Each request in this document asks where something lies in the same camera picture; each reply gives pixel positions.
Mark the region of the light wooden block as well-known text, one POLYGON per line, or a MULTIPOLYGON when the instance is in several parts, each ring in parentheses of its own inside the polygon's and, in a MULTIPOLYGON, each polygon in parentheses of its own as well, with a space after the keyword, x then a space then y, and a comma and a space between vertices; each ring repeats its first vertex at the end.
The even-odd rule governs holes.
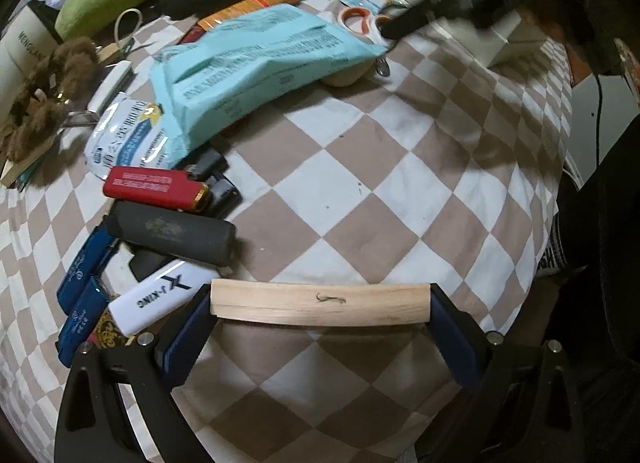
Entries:
POLYGON ((430 283, 313 285, 215 279, 210 312, 288 327, 395 327, 431 317, 430 283))

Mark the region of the light blue wipes packet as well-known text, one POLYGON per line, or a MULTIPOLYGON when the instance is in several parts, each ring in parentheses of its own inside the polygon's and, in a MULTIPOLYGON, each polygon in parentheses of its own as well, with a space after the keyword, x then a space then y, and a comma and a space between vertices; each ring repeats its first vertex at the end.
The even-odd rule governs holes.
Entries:
POLYGON ((149 80, 162 109, 166 160, 175 165, 267 102, 385 52, 370 38, 287 4, 165 47, 149 80))

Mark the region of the beige round stone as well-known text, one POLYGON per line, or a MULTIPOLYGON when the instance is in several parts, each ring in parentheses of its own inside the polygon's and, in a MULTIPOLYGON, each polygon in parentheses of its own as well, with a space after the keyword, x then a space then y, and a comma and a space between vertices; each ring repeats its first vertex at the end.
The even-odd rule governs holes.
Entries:
POLYGON ((320 82, 329 87, 348 87, 356 83, 363 77, 363 75, 368 73, 374 67, 375 62, 375 59, 360 62, 360 64, 355 64, 354 66, 342 71, 325 76, 320 80, 320 82))

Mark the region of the blue lighter lower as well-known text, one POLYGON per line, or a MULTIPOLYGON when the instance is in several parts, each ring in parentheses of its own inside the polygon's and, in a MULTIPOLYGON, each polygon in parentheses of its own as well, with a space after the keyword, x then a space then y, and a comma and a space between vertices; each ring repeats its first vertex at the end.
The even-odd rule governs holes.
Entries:
POLYGON ((110 301, 110 295, 102 281, 96 275, 92 275, 67 315, 55 342, 58 360, 65 368, 70 368, 78 347, 88 341, 110 301))

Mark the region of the orange tube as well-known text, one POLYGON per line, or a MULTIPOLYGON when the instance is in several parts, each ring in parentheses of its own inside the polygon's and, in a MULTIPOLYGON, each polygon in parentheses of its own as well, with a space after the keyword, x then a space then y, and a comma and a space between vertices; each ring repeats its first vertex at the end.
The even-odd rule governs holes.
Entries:
POLYGON ((257 12, 258 10, 281 4, 297 5, 300 1, 301 0, 244 0, 218 10, 218 12, 214 12, 198 20, 196 24, 203 31, 209 31, 218 26, 219 23, 229 19, 238 18, 251 12, 257 12))

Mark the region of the matte red lighter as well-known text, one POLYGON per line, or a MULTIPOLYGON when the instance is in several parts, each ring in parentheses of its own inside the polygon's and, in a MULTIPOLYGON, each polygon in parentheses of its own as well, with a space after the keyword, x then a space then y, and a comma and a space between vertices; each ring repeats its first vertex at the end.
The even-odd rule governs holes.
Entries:
POLYGON ((114 166, 103 194, 114 200, 186 212, 200 212, 212 197, 206 183, 192 179, 185 171, 133 166, 114 166))

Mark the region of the white blue medicine sachet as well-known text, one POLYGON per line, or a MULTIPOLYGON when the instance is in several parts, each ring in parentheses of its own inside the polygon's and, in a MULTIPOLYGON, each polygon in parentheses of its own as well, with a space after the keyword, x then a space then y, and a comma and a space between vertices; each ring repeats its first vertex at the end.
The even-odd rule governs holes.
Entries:
POLYGON ((158 105, 118 94, 86 143, 88 170, 102 180, 114 166, 168 170, 168 137, 161 117, 158 105))

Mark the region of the brown furry scrunchie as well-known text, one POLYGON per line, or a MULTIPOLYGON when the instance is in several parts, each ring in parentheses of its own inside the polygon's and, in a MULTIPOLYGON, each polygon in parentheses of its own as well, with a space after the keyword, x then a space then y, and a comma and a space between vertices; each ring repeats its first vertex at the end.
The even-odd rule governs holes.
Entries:
POLYGON ((1 125, 1 155, 24 161, 51 138, 68 113, 87 101, 101 72, 96 44, 74 38, 58 46, 35 66, 10 105, 1 125))

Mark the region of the white power bank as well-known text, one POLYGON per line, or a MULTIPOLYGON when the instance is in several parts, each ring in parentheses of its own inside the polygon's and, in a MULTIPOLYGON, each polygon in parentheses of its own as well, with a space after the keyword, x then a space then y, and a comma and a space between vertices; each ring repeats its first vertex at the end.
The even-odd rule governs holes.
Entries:
POLYGON ((124 90, 134 77, 134 70, 129 60, 113 64, 87 104, 87 110, 101 114, 113 98, 124 90))

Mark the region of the white cylindrical bottle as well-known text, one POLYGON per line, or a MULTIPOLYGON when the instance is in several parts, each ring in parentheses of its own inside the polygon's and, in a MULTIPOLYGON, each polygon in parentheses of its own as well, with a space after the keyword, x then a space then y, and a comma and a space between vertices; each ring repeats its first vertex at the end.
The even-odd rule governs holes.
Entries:
POLYGON ((1 119, 11 108, 22 83, 61 43, 55 31, 58 11, 43 1, 28 2, 9 24, 1 39, 1 119))

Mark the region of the orange handled scissors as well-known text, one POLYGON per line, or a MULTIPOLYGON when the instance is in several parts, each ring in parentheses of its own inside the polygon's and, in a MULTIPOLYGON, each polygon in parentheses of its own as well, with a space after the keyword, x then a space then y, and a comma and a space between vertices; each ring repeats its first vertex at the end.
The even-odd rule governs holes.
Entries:
POLYGON ((346 7, 338 13, 337 22, 357 38, 372 44, 384 46, 386 49, 395 45, 394 41, 386 40, 381 34, 382 27, 390 22, 390 17, 375 15, 363 7, 346 7))

